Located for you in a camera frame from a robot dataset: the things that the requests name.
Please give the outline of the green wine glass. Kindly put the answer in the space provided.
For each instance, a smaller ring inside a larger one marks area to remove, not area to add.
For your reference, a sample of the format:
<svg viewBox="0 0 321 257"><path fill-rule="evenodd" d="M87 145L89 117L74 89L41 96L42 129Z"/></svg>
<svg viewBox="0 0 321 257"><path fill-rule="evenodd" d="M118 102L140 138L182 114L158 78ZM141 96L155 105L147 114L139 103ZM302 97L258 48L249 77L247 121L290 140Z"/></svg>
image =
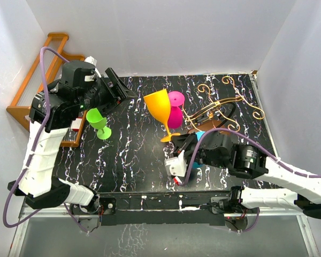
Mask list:
<svg viewBox="0 0 321 257"><path fill-rule="evenodd" d="M106 126L107 118L103 117L97 108L90 109L86 114L87 122L96 129L96 135L101 140L108 139L112 131Z"/></svg>

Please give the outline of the orange wine glass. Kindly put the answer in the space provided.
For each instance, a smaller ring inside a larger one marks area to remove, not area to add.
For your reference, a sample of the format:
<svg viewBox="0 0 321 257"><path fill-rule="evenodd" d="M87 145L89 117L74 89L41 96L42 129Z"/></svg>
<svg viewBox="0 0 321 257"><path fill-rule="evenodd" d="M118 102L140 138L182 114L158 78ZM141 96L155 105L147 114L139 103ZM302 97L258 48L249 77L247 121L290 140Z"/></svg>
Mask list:
<svg viewBox="0 0 321 257"><path fill-rule="evenodd" d="M162 89L143 97L149 113L165 126L167 136L163 137L161 142L170 142L173 136L180 133L171 133L168 126L168 119L171 113L171 104L166 89Z"/></svg>

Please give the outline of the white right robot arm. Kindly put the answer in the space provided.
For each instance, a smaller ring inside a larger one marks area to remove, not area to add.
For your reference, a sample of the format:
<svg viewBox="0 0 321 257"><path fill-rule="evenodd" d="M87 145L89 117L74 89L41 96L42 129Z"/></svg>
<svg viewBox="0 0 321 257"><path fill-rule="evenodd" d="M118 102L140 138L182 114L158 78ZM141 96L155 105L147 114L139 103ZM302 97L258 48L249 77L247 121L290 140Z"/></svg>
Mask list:
<svg viewBox="0 0 321 257"><path fill-rule="evenodd" d="M263 190L233 186L228 198L211 199L212 210L245 214L260 207L285 208L321 220L321 175L281 161L252 140L235 143L224 128L173 135L170 140L175 151L164 165L168 176L179 186L188 184L195 163L227 169L236 178L278 186Z"/></svg>

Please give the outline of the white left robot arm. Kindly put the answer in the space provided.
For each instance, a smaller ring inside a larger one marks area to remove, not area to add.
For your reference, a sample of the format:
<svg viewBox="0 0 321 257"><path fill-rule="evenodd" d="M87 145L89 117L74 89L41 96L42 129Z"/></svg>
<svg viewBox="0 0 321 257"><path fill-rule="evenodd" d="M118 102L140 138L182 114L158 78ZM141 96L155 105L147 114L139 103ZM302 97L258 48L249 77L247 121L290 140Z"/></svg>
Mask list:
<svg viewBox="0 0 321 257"><path fill-rule="evenodd" d="M13 194L24 196L35 210L63 203L81 206L93 214L100 207L99 195L88 186L64 181L52 174L64 136L79 114L98 109L102 117L123 102L136 98L112 68L104 74L88 61L73 60L62 67L60 79L38 92L30 107L29 142L22 179L8 184Z"/></svg>

